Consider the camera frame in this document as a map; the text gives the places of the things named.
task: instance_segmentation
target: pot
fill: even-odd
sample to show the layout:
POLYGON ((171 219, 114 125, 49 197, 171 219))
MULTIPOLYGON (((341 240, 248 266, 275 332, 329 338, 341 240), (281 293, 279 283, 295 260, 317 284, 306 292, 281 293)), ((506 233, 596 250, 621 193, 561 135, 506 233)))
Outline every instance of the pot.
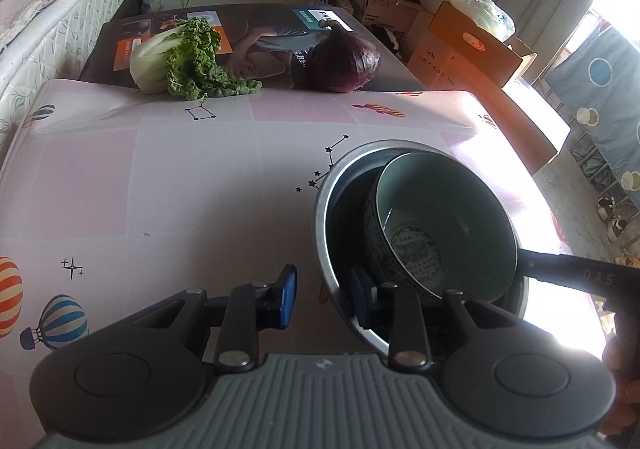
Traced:
MULTIPOLYGON (((315 209, 314 242, 321 275, 342 318, 373 349, 387 355, 387 332, 364 330, 355 318, 350 296, 351 269, 370 271, 364 233, 364 207, 380 173, 392 159, 409 152, 434 152, 409 140, 380 140, 364 144, 344 155, 325 177, 315 209)), ((516 277, 495 304, 522 318, 528 283, 516 277)))
POLYGON ((614 301, 640 297, 638 269, 521 249, 494 193, 441 152, 409 152, 389 161, 370 189, 364 216, 377 283, 438 297, 458 289, 494 302, 515 277, 526 276, 614 301))

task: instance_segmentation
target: open cardboard box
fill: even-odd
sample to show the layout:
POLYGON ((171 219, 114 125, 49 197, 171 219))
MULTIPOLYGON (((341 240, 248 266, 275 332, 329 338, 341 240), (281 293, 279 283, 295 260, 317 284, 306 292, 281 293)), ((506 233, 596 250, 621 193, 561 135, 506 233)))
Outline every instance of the open cardboard box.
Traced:
POLYGON ((503 43, 451 4, 442 2, 432 20, 424 16, 416 18, 402 39, 400 51, 406 60, 413 58, 427 31, 465 57, 500 88, 521 77, 538 56, 515 36, 503 43))
POLYGON ((431 14, 421 4, 406 0, 350 0, 354 17, 365 26, 380 25, 401 38, 409 31, 418 13, 431 14))
POLYGON ((428 90, 473 93, 531 174, 558 154, 569 133, 566 123, 533 88, 513 87, 519 81, 511 80, 502 89, 430 32, 422 36, 407 67, 428 90))

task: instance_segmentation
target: constellation print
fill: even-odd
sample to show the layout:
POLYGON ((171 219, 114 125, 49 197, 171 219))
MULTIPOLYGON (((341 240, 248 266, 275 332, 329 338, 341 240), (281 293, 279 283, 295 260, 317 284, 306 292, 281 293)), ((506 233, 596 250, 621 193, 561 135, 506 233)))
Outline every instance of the constellation print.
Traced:
POLYGON ((78 265, 75 264, 73 256, 71 256, 71 263, 69 263, 66 260, 66 256, 65 256, 65 259, 63 261, 60 261, 60 263, 62 263, 62 268, 63 269, 66 269, 69 272, 71 272, 71 279, 74 278, 74 270, 76 270, 76 269, 80 269, 79 272, 78 272, 78 274, 80 276, 82 276, 84 274, 84 272, 82 272, 82 267, 79 267, 78 265))
MULTIPOLYGON (((335 148, 335 146, 337 146, 338 144, 340 144, 344 140, 347 140, 348 138, 349 138, 348 135, 343 135, 342 138, 340 140, 338 140, 338 142, 336 142, 335 144, 332 144, 328 148, 324 149, 326 154, 329 156, 329 169, 327 169, 324 173, 322 173, 320 171, 314 171, 313 178, 307 182, 309 187, 315 187, 316 189, 319 188, 318 182, 320 182, 322 180, 322 178, 327 176, 329 174, 329 171, 331 171, 332 167, 334 166, 334 163, 335 163, 334 162, 334 148, 335 148)), ((296 193, 300 193, 300 192, 302 192, 302 187, 296 187, 296 193)))
POLYGON ((215 119, 216 116, 203 106, 205 102, 207 102, 207 100, 203 99, 200 101, 200 104, 198 106, 193 106, 193 108, 185 108, 184 111, 189 112, 194 121, 215 119))

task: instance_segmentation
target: blue striped hot air balloon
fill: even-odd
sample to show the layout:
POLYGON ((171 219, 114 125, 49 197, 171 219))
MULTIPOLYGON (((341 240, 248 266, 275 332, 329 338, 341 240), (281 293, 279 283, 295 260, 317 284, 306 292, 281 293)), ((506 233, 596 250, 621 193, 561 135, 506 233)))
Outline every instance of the blue striped hot air balloon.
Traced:
POLYGON ((37 343, 56 350, 88 333, 86 315, 80 305, 72 297, 60 294, 44 307, 36 329, 22 331, 20 344, 25 350, 33 350, 37 343))

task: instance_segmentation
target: beige circle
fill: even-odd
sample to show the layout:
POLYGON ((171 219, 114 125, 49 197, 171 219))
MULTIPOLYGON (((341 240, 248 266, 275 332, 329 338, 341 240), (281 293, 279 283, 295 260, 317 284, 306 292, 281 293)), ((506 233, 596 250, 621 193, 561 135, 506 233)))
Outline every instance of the beige circle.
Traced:
POLYGON ((640 189, 640 172, 625 172, 620 177, 620 187, 625 191, 638 191, 640 189))
POLYGON ((578 108, 575 119, 583 126, 595 126, 600 122, 600 115, 595 108, 578 108))

